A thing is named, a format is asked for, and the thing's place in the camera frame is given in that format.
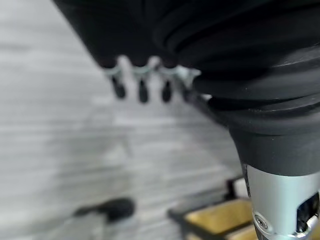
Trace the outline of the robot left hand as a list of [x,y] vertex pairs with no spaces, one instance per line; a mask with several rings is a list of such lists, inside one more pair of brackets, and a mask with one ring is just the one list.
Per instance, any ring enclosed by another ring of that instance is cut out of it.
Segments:
[[320,220],[317,0],[57,0],[101,66],[110,38],[151,43],[200,71],[226,123],[260,240],[308,240]]

